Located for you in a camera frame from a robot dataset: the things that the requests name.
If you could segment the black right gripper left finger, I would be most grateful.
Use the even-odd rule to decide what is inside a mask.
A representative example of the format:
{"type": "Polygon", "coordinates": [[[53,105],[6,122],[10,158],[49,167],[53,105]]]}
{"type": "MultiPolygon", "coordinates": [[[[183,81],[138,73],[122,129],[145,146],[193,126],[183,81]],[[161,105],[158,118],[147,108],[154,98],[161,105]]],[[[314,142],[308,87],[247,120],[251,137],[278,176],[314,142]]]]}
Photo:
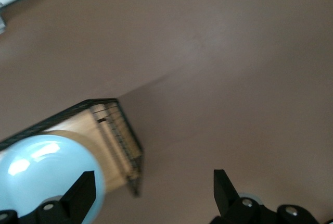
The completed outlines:
{"type": "Polygon", "coordinates": [[[85,171],[59,200],[45,202],[37,208],[37,223],[82,223],[95,199],[94,172],[85,171]]]}

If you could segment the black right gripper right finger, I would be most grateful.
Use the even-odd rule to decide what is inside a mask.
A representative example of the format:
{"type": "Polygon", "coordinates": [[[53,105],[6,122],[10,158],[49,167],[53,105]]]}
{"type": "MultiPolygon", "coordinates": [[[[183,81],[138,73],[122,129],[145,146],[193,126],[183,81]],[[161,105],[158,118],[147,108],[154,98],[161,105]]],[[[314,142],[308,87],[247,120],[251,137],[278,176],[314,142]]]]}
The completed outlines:
{"type": "Polygon", "coordinates": [[[213,223],[250,224],[260,222],[260,205],[240,197],[225,170],[214,170],[214,199],[220,212],[213,223]]]}

